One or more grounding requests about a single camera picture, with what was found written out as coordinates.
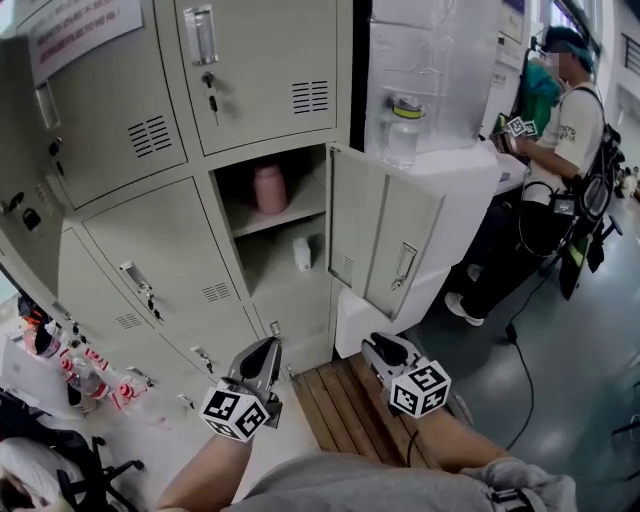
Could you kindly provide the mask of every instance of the pink bottle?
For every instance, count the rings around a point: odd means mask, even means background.
[[[256,167],[253,190],[256,193],[260,213],[274,215],[286,209],[287,190],[279,165]]]

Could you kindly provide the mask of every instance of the open locker door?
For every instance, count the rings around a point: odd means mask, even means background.
[[[0,263],[27,293],[51,301],[58,294],[63,213],[34,149],[33,90],[27,40],[0,41]]]
[[[408,173],[346,146],[328,144],[328,272],[395,320],[443,200]]]

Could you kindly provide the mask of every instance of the gray sleeve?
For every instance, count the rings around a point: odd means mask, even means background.
[[[520,489],[532,500],[540,500],[549,512],[577,512],[576,483],[566,475],[549,475],[541,468],[518,459],[499,459],[477,469],[463,469],[497,491]]]

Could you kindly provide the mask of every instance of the gray floor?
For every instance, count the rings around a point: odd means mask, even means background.
[[[611,430],[640,413],[640,204],[612,205],[624,236],[605,246],[597,273],[588,269],[566,301],[553,274],[516,321],[518,341],[533,377],[535,410],[512,449],[523,460],[577,482],[581,511],[622,510],[640,493],[640,443]],[[441,298],[409,332],[452,375],[475,428],[506,446],[525,421],[529,388],[504,328],[536,275],[503,301],[480,328],[454,317]]]

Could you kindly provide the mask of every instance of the white sneaker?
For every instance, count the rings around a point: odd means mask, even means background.
[[[472,263],[467,267],[467,276],[469,276],[469,279],[475,283],[480,278],[483,268],[484,267],[481,267],[480,265]]]
[[[469,316],[464,308],[460,305],[462,295],[459,293],[449,292],[444,296],[444,303],[454,315],[464,318],[469,325],[480,327],[484,323],[484,318],[473,318]]]

